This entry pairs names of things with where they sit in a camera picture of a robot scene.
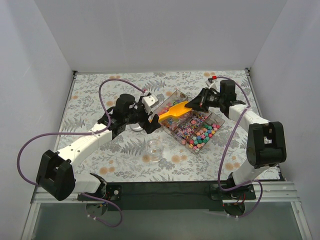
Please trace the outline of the silver round jar lid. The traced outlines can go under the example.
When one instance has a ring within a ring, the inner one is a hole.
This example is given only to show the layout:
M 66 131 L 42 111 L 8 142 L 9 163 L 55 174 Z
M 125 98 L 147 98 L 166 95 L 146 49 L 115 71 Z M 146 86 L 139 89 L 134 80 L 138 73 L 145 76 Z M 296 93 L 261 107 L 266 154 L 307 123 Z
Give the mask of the silver round jar lid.
M 131 125 L 130 125 L 130 128 L 131 128 L 131 130 L 133 130 L 134 132 L 140 132 L 140 131 L 143 130 L 143 128 L 142 128 L 138 123 L 131 124 Z

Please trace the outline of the clear plastic jar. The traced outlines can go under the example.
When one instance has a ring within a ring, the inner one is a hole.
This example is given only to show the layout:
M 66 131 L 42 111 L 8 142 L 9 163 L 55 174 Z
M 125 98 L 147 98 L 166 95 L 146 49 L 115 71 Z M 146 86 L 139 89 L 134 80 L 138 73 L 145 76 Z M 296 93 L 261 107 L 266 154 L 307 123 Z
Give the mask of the clear plastic jar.
M 150 139 L 146 143 L 146 152 L 154 163 L 159 162 L 163 158 L 163 151 L 163 144 L 158 139 Z

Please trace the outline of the yellow plastic scoop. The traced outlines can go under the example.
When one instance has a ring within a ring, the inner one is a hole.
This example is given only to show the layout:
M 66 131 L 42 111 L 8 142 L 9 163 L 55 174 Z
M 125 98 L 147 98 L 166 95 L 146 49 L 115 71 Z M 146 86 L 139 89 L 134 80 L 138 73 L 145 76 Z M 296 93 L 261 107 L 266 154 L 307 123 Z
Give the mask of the yellow plastic scoop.
M 168 118 L 178 119 L 182 115 L 190 112 L 192 108 L 186 107 L 187 103 L 187 101 L 184 101 L 170 107 L 167 112 L 162 113 L 158 116 L 158 122 L 161 123 Z

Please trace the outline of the clear compartment candy box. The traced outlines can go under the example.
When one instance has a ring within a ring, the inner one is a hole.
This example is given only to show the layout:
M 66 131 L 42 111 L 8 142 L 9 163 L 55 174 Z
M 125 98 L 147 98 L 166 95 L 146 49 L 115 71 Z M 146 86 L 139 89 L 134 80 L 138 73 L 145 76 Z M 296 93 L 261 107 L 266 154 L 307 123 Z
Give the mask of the clear compartment candy box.
M 198 155 L 225 121 L 215 113 L 191 110 L 179 118 L 167 118 L 161 122 L 165 132 L 171 135 L 194 155 Z

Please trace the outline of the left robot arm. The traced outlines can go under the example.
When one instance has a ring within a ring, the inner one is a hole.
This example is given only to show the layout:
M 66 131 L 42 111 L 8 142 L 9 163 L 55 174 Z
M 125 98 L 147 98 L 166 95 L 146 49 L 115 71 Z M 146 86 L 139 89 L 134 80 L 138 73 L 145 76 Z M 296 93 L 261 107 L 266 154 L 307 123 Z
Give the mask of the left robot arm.
M 107 195 L 107 182 L 90 173 L 82 180 L 75 178 L 74 170 L 101 146 L 111 142 L 126 130 L 128 125 L 138 124 L 147 134 L 161 127 L 159 117 L 150 120 L 152 108 L 158 104 L 154 94 L 141 96 L 139 101 L 130 94 L 121 94 L 92 127 L 88 135 L 81 136 L 56 152 L 47 150 L 41 157 L 36 183 L 56 200 L 63 201 L 71 193 L 79 192 L 101 200 Z

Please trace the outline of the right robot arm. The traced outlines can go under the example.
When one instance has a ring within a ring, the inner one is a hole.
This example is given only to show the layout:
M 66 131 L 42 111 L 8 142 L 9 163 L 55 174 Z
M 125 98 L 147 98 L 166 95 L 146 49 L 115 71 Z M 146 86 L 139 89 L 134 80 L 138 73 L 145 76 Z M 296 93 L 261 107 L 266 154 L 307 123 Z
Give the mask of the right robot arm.
M 220 90 L 209 86 L 185 106 L 198 112 L 218 108 L 236 127 L 247 132 L 246 160 L 226 180 L 225 186 L 218 181 L 218 187 L 232 199 L 245 192 L 245 186 L 271 167 L 287 159 L 284 126 L 279 121 L 269 121 L 254 113 L 248 99 L 238 100 L 236 88 L 240 85 L 229 77 L 220 76 Z

